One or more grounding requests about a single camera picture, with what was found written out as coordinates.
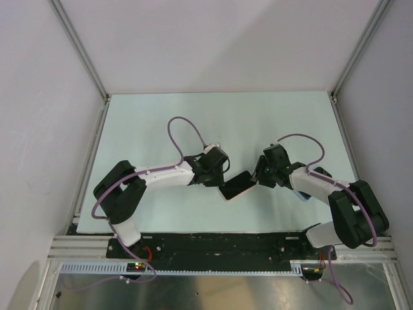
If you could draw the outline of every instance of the black motor bracket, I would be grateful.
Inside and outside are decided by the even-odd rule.
[[[252,176],[258,184],[274,188],[276,185],[293,189],[290,184],[290,174],[297,168],[305,167],[303,163],[291,163],[286,150],[279,144],[271,145],[264,150],[264,155],[260,155]],[[323,167],[317,167],[314,171],[328,176],[328,173]],[[300,192],[306,199],[311,195]]]
[[[120,161],[95,187],[94,196],[99,199],[114,183],[134,172],[135,167],[129,161]],[[139,176],[126,180],[123,185],[126,185],[125,190],[120,185],[117,186],[100,204],[113,225],[122,223],[133,215],[146,190],[146,181]]]
[[[370,185],[358,180],[349,185],[349,189],[363,204],[376,234],[381,234],[389,228],[388,219],[381,208]],[[373,235],[364,214],[354,210],[356,204],[347,191],[335,191],[328,196],[334,230],[339,239],[349,248],[356,247],[369,241]]]
[[[203,184],[205,187],[224,185],[223,164],[228,159],[228,155],[220,147],[213,147],[207,153],[196,156],[185,156],[184,160],[195,174],[189,185]]]

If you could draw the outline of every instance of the robotic arm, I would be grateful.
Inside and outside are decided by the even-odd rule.
[[[146,191],[175,185],[203,184],[206,187],[218,187],[224,184],[223,165],[228,161],[228,156],[221,150],[219,143],[209,144],[203,153],[185,156],[183,159],[180,165],[143,169],[144,174],[123,182],[125,189],[117,186],[101,202],[101,208],[110,224],[127,247],[141,239],[132,215]],[[94,196],[99,199],[117,181],[141,170],[127,160],[120,161],[96,186]]]
[[[307,230],[306,236],[313,247],[343,243],[355,249],[372,238],[368,221],[361,210],[354,210],[356,202],[348,190],[361,202],[362,206],[359,207],[366,210],[376,233],[388,229],[387,217],[367,182],[338,181],[321,167],[308,173],[303,163],[290,162],[286,150],[280,144],[271,145],[263,152],[252,176],[254,181],[271,188],[276,185],[286,187],[300,192],[306,198],[313,196],[330,207],[333,221]]]

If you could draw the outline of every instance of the shiny metal surface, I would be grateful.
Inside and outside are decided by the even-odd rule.
[[[336,265],[337,277],[354,297],[341,300],[333,285],[306,284],[298,277],[160,276],[149,284],[118,280],[73,292],[62,289],[53,310],[273,310],[273,309],[395,309],[381,264]],[[66,275],[67,286],[82,287],[107,275]],[[331,278],[329,270],[324,274]]]

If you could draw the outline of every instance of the gray wall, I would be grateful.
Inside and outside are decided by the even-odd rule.
[[[413,1],[395,0],[338,96],[361,170],[413,289]]]
[[[327,90],[379,0],[62,0],[107,91]]]
[[[102,105],[46,0],[0,2],[0,309],[26,309]]]

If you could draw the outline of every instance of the white backdrop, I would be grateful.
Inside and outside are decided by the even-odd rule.
[[[332,90],[378,0],[62,0],[109,93]]]
[[[413,1],[394,1],[341,91],[361,177],[370,182],[413,291]]]
[[[103,102],[47,1],[2,1],[0,37],[0,309],[20,310],[66,223]]]

